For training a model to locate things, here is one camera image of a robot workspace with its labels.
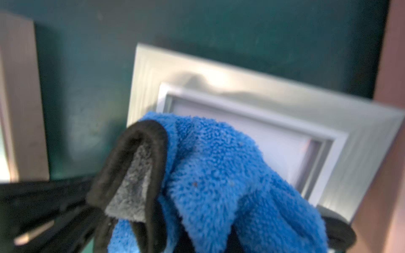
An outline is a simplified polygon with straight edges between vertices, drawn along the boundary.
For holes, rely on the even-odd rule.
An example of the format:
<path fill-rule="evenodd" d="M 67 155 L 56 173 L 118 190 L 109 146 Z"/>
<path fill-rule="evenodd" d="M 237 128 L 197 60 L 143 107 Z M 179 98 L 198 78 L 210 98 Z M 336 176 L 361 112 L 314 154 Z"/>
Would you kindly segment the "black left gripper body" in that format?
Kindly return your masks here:
<path fill-rule="evenodd" d="M 87 205 L 91 178 L 1 184 L 2 253 L 79 253 L 103 213 Z"/>

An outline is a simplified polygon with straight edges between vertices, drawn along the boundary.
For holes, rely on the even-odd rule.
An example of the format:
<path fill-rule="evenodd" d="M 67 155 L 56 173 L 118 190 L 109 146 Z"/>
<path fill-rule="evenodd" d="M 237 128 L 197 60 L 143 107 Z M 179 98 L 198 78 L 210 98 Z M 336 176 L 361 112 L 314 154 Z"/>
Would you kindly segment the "blue black-edged cloth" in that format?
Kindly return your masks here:
<path fill-rule="evenodd" d="M 86 197 L 104 218 L 96 253 L 326 253 L 356 242 L 224 122 L 146 114 L 127 127 Z"/>

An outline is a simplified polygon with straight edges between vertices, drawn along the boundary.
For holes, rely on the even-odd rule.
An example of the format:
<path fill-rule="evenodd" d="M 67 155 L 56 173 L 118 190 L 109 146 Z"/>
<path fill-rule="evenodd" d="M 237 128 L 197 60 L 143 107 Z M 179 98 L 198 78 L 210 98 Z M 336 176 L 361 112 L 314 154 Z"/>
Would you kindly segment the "grey-green picture frame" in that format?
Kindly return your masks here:
<path fill-rule="evenodd" d="M 148 111 L 231 124 L 311 204 L 348 221 L 405 118 L 367 99 L 138 44 L 128 123 Z"/>

